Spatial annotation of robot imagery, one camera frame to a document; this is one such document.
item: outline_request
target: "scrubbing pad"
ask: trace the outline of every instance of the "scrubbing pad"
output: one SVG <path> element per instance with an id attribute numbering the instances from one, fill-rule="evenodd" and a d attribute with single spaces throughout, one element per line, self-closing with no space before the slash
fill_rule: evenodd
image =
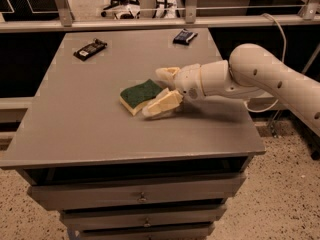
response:
<path id="1" fill-rule="evenodd" d="M 120 93 L 120 102 L 134 116 L 161 91 L 162 88 L 149 79 L 142 84 L 138 84 L 123 90 Z"/>

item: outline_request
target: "gray table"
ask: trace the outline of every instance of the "gray table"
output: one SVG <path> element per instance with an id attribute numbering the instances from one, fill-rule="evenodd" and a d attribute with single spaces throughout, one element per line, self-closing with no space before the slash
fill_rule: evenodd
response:
<path id="1" fill-rule="evenodd" d="M 0 167 L 20 172 L 32 185 L 30 195 L 46 209 L 61 211 L 62 221 L 75 230 L 81 228 L 73 227 L 78 222 L 69 223 L 74 217 L 69 215 L 68 210 L 89 209 L 85 213 L 87 215 L 82 214 L 87 217 L 94 215 L 90 209 L 120 207 L 123 211 L 123 207 L 135 205 L 136 200 L 148 200 L 148 205 L 151 205 L 147 206 L 149 213 L 162 209 L 157 206 L 160 203 L 187 202 L 189 205 L 193 200 L 221 199 L 219 202 L 223 205 L 225 198 L 234 195 L 243 182 L 242 172 L 250 159 L 265 152 L 241 100 L 216 97 L 205 103 L 187 104 L 181 112 L 162 120 L 147 120 L 141 113 L 132 117 L 119 102 L 119 94 L 124 88 L 149 78 L 156 80 L 155 69 L 159 67 L 183 67 L 221 60 L 209 31 L 192 30 L 199 35 L 190 46 L 172 44 L 180 29 L 66 34 L 32 106 L 0 160 Z M 93 38 L 107 42 L 107 49 L 86 62 L 75 58 L 73 52 Z M 220 171 L 208 173 L 206 164 L 210 162 L 222 164 L 223 171 L 220 168 Z M 159 166 L 173 166 L 173 169 L 164 169 L 162 173 Z M 99 177 L 91 177 L 90 173 L 95 168 L 96 171 L 102 168 L 104 172 L 100 172 Z M 119 173 L 121 168 L 128 170 L 128 173 Z M 211 186 L 213 190 L 207 193 L 205 189 Z M 185 191 L 194 187 L 194 191 L 199 192 L 188 197 L 184 193 L 179 195 L 175 190 L 180 188 Z M 97 191 L 101 194 L 98 198 L 93 195 Z M 134 202 L 129 200 L 133 195 L 130 192 L 126 197 L 111 198 L 122 201 L 105 201 L 110 200 L 110 193 L 121 191 L 138 193 L 138 199 L 134 197 Z M 154 194 L 153 201 L 145 198 L 148 191 L 150 196 Z M 161 196 L 159 191 L 164 191 L 166 195 Z M 203 191 L 206 194 L 201 196 L 199 193 Z M 71 192 L 83 198 L 79 202 L 74 201 L 75 196 Z M 199 203 L 188 205 L 187 213 L 190 207 Z M 208 220 L 197 221 L 198 224 L 192 226 L 192 221 L 178 220 L 171 222 L 169 227 L 166 225 L 168 230 L 163 229 L 163 222 L 156 227 L 142 227 L 142 231 L 133 223 L 130 234 L 126 230 L 126 235 L 123 235 L 119 229 L 114 232 L 108 229 L 107 233 L 110 239 L 114 239 L 115 235 L 121 235 L 121 239 L 135 239 L 142 235 L 152 235 L 152 239 L 162 239 L 167 235 L 181 237 L 183 234 L 205 236 L 210 234 L 208 228 L 212 229 L 212 226 L 208 225 L 215 219 Z M 99 223 L 100 228 L 89 226 L 89 229 L 101 229 L 101 221 Z M 112 228 L 127 227 L 131 224 Z M 82 229 L 88 229 L 88 226 L 83 225 Z M 101 231 L 83 231 L 82 237 L 109 239 Z"/>

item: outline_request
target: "terrazzo floor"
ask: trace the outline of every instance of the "terrazzo floor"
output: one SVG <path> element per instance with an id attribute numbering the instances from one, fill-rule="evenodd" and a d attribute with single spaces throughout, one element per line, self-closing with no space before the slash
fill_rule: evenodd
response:
<path id="1" fill-rule="evenodd" d="M 320 239 L 320 161 L 290 120 L 278 123 L 278 139 L 265 123 L 256 126 L 267 152 L 251 161 L 207 240 Z M 68 239 L 58 213 L 35 203 L 27 188 L 14 171 L 0 170 L 0 239 Z"/>

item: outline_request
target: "cable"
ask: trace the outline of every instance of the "cable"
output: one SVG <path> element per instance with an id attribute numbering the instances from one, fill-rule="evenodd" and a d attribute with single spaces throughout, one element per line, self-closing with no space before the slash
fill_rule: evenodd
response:
<path id="1" fill-rule="evenodd" d="M 273 20 L 273 21 L 277 24 L 277 26 L 278 26 L 278 28 L 279 28 L 279 30 L 280 30 L 280 33 L 281 33 L 282 38 L 283 38 L 283 51 L 282 51 L 281 62 L 284 63 L 284 58 L 285 58 L 285 56 L 286 56 L 286 50 L 287 50 L 287 38 L 286 38 L 286 35 L 284 34 L 284 31 L 283 31 L 280 23 L 279 23 L 272 15 L 270 15 L 270 14 L 268 14 L 268 13 L 264 13 L 264 14 L 262 14 L 262 16 L 264 16 L 264 17 L 266 17 L 266 18 L 268 18 L 268 19 Z M 253 113 L 262 113 L 262 112 L 266 112 L 266 111 L 270 110 L 271 108 L 273 108 L 273 107 L 278 103 L 278 101 L 279 101 L 279 100 L 276 99 L 275 102 L 273 102 L 269 107 L 267 107 L 267 108 L 265 108 L 265 109 L 261 109 L 261 110 L 253 110 L 253 109 L 250 109 L 250 108 L 248 107 L 248 101 L 245 101 L 244 104 L 245 104 L 245 106 L 246 106 L 246 108 L 247 108 L 248 111 L 253 112 Z"/>

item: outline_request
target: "green sponge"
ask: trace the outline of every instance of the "green sponge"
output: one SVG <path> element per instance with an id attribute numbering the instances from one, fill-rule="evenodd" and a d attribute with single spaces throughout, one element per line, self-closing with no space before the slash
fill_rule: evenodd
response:
<path id="1" fill-rule="evenodd" d="M 124 89 L 120 93 L 120 102 L 131 112 L 132 115 L 135 115 L 161 91 L 162 88 L 149 79 L 142 84 Z"/>

